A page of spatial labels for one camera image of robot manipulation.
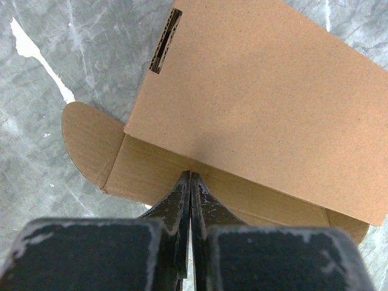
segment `cardboard lid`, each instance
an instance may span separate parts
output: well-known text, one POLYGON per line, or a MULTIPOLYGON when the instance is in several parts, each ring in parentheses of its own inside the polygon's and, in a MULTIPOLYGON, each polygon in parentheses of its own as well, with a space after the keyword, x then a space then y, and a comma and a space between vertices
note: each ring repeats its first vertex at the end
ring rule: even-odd
POLYGON ((124 131, 380 225, 388 73, 281 0, 177 0, 160 74, 124 131))
POLYGON ((362 221, 327 212, 129 135, 122 139, 123 126, 81 102, 67 105, 62 115, 70 157, 89 181, 110 195, 154 205, 171 191, 181 172, 190 169, 200 173, 212 193, 249 224, 336 226, 357 242, 365 237, 369 225, 362 221))

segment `white paint splatter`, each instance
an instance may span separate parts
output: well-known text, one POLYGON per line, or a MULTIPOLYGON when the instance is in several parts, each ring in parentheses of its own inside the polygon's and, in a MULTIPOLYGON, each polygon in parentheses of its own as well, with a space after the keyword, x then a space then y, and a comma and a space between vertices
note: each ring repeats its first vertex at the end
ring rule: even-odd
POLYGON ((334 272, 334 270, 336 270, 338 273, 345 277, 344 271, 341 270, 341 268, 337 265, 336 261, 330 256, 330 253, 327 250, 322 250, 321 254, 329 261, 326 266, 321 267, 321 271, 324 274, 330 275, 332 272, 334 272))
POLYGON ((330 6, 329 6, 329 0, 326 0, 325 4, 325 9, 326 9, 326 30, 330 32, 332 29, 332 25, 330 23, 330 6))
POLYGON ((24 56, 25 58, 36 58, 43 65, 51 78, 53 78, 55 84, 58 86, 59 91, 63 96, 63 100, 66 103, 74 102, 75 98, 73 92, 68 89, 65 84, 63 84, 61 79, 53 71, 48 62, 43 58, 39 48, 29 38, 29 36, 25 33, 23 28, 19 25, 14 17, 12 17, 11 29, 13 35, 16 38, 16 50, 18 51, 18 54, 20 56, 24 56))
POLYGON ((25 251, 27 250, 27 247, 33 244, 40 244, 41 242, 47 240, 48 238, 51 238, 54 235, 53 232, 46 233, 44 235, 37 235, 34 236, 33 238, 23 238, 20 242, 15 245, 14 248, 14 257, 16 259, 21 258, 22 255, 24 255, 25 251))

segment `cardboard box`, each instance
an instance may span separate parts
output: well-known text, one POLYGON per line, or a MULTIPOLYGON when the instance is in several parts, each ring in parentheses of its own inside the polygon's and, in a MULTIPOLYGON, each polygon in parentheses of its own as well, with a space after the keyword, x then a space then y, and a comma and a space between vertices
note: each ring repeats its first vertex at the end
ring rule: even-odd
MULTIPOLYGON (((282 0, 174 5, 125 133, 381 225, 388 73, 282 0)), ((259 196, 225 201, 256 215, 259 196)))
POLYGON ((335 226, 361 242, 368 224, 278 193, 222 170, 132 138, 124 124, 81 102, 62 116, 64 141, 81 173, 104 192, 154 205, 183 170, 201 174, 212 193, 252 225, 335 226))

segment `gray marble surface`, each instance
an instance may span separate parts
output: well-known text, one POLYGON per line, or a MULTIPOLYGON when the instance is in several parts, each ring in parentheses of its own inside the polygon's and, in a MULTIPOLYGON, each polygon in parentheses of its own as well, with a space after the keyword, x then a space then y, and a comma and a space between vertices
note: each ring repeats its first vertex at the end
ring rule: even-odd
MULTIPOLYGON (((171 2, 0 1, 0 264, 31 219, 146 211, 84 179, 67 155, 61 113, 74 98, 127 120, 171 2), (34 50, 15 37, 16 23, 34 50)), ((388 68, 388 0, 286 2, 388 68)), ((369 229, 360 251, 376 289, 388 290, 388 219, 369 229)))

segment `cardboard slot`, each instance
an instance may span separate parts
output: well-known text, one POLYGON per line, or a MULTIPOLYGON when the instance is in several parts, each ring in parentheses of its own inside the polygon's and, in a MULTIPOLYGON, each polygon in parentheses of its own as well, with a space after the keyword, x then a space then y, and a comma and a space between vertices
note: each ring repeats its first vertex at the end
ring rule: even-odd
POLYGON ((153 55, 150 64, 150 70, 157 74, 159 74, 162 69, 163 62, 166 58, 166 54, 169 50, 170 44, 176 32, 176 28, 178 27, 181 16, 182 11, 173 8, 167 20, 166 26, 164 27, 159 44, 155 50, 155 54, 153 55))

